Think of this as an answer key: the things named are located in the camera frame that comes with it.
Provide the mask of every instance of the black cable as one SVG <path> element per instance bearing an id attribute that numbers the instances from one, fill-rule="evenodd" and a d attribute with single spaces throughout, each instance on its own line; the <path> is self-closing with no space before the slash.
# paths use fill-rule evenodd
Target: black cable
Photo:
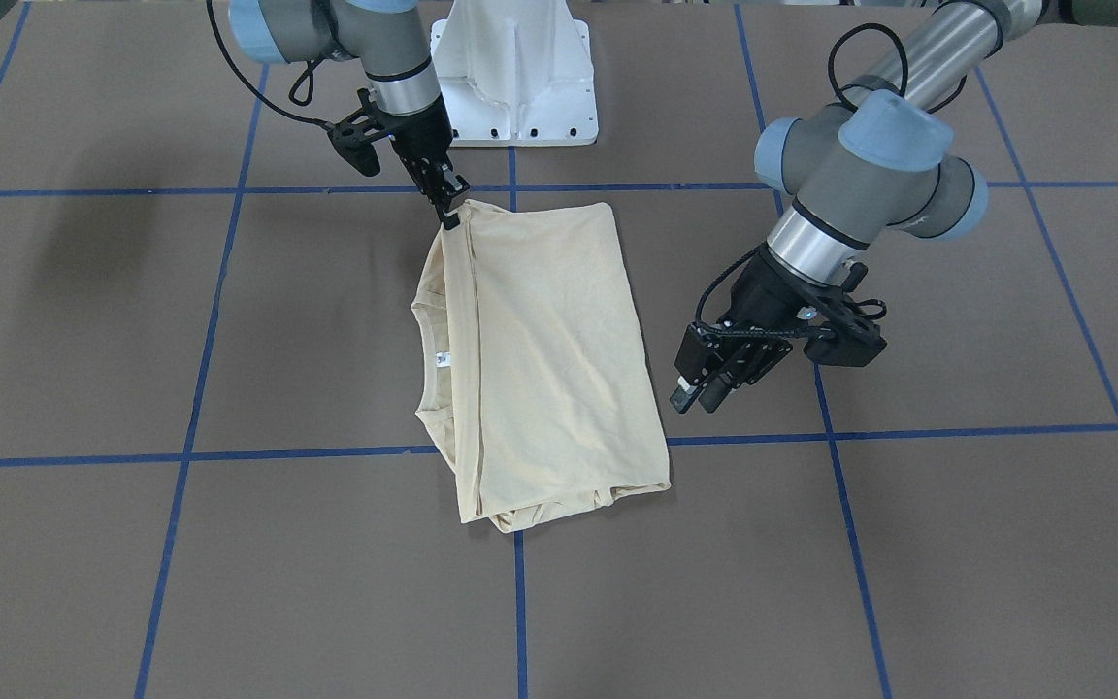
<path id="1" fill-rule="evenodd" d="M 823 337 L 834 334 L 830 331 L 822 330 L 822 328 L 807 327 L 807 324 L 806 327 L 795 328 L 795 330 L 760 330 L 759 328 L 754 328 L 754 330 L 732 330 L 731 328 L 716 328 L 710 323 L 702 321 L 702 310 L 705 309 L 705 301 L 709 300 L 710 294 L 718 289 L 719 284 L 723 283 L 723 280 L 731 276 L 733 271 L 740 268 L 740 266 L 745 265 L 746 262 L 751 261 L 751 258 L 758 254 L 759 247 L 760 245 L 755 247 L 754 251 L 749 251 L 748 253 L 745 253 L 745 255 L 741 255 L 739 261 L 732 262 L 731 266 L 723 270 L 722 273 L 714 277 L 714 282 L 711 282 L 710 286 L 705 287 L 705 291 L 702 292 L 702 296 L 697 300 L 697 313 L 693 313 L 693 324 L 702 331 L 714 336 L 757 337 L 762 340 L 789 340 L 789 338 Z"/>
<path id="2" fill-rule="evenodd" d="M 878 297 L 866 297 L 865 301 L 861 302 L 853 301 L 852 304 L 849 305 L 851 306 L 853 313 L 861 315 L 861 318 L 866 321 L 878 321 L 879 319 L 887 318 L 887 304 Z M 879 310 L 874 311 L 874 313 L 866 313 L 864 310 L 866 305 Z"/>
<path id="3" fill-rule="evenodd" d="M 941 107 L 950 105 L 953 100 L 959 97 L 960 92 L 963 92 L 964 89 L 964 84 L 967 83 L 967 81 L 968 76 L 961 77 L 960 82 L 957 85 L 955 85 L 955 92 L 948 94 L 948 98 L 946 98 L 945 101 L 941 101 L 937 105 L 929 107 L 929 110 L 926 110 L 927 114 L 935 114 L 937 111 L 941 110 Z"/>
<path id="4" fill-rule="evenodd" d="M 227 53 L 227 45 L 222 41 L 222 32 L 218 31 L 218 21 L 217 18 L 214 17 L 214 0 L 205 0 L 205 12 L 209 15 L 209 28 L 212 28 L 214 30 L 214 40 L 217 41 L 218 51 L 222 54 L 222 59 L 227 62 L 227 66 L 231 67 L 231 72 L 236 74 L 236 77 L 239 77 L 239 82 L 243 83 L 244 86 L 248 88 L 248 92 L 252 92 L 254 94 L 254 97 L 256 97 L 257 100 L 262 100 L 263 105 L 269 106 L 271 110 L 274 110 L 277 114 L 287 116 L 287 119 L 293 120 L 294 122 L 313 124 L 315 125 L 315 127 L 323 129 L 323 131 L 325 132 L 333 131 L 334 124 L 330 122 L 324 122 L 322 120 L 310 119 L 310 116 L 292 114 L 291 112 L 285 111 L 282 107 L 275 105 L 274 102 L 267 100 L 265 94 L 257 92 L 257 88 L 254 87 L 252 83 L 248 83 L 248 78 L 245 77 L 243 72 L 239 72 L 239 67 L 236 67 L 236 63 L 234 62 L 234 59 L 231 59 L 231 54 Z"/>
<path id="5" fill-rule="evenodd" d="M 296 78 L 296 83 L 292 84 L 291 92 L 287 93 L 287 98 L 292 102 L 292 105 L 296 106 L 310 106 L 313 102 L 313 87 L 316 83 L 313 72 L 316 67 L 322 65 L 325 58 L 319 58 L 316 62 L 305 62 L 305 70 L 301 72 L 301 75 Z M 302 100 L 296 96 L 297 92 L 301 92 L 301 85 L 307 83 L 310 89 L 305 93 L 305 98 Z"/>
<path id="6" fill-rule="evenodd" d="M 878 31 L 891 40 L 896 47 L 896 54 L 900 55 L 900 87 L 894 88 L 894 92 L 903 97 L 904 93 L 909 91 L 909 54 L 904 51 L 904 42 L 900 40 L 900 35 L 892 31 L 891 27 L 882 26 L 879 22 L 866 22 L 863 26 L 853 27 L 852 30 L 840 37 L 834 46 L 831 46 L 831 54 L 826 57 L 826 81 L 830 81 L 831 89 L 834 89 L 835 96 L 840 100 L 840 105 L 847 107 L 851 112 L 856 112 L 856 105 L 853 105 L 847 97 L 843 96 L 843 88 L 840 87 L 840 81 L 835 78 L 835 55 L 840 53 L 840 48 L 844 42 L 847 42 L 853 36 L 863 31 Z"/>

